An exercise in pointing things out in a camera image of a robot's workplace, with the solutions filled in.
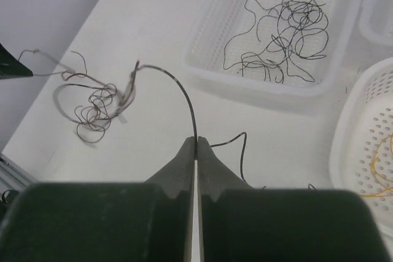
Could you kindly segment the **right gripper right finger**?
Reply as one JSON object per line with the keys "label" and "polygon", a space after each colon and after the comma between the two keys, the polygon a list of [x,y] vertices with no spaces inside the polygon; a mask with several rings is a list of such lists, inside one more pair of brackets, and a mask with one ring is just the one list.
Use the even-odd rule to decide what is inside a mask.
{"label": "right gripper right finger", "polygon": [[357,194],[252,188],[204,137],[197,152],[202,261],[389,261]]}

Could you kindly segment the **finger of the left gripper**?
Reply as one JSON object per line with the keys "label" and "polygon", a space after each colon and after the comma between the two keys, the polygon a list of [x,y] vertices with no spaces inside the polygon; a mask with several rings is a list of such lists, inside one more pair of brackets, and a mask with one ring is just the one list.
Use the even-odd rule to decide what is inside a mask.
{"label": "finger of the left gripper", "polygon": [[12,56],[2,44],[0,45],[0,48],[1,80],[33,76],[33,72]]}

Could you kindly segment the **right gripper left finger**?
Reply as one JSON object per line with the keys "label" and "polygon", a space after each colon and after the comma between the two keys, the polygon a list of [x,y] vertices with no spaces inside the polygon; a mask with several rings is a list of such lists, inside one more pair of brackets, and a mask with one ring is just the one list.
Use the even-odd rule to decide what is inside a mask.
{"label": "right gripper left finger", "polygon": [[195,141],[144,182],[42,182],[1,223],[2,261],[190,261]]}

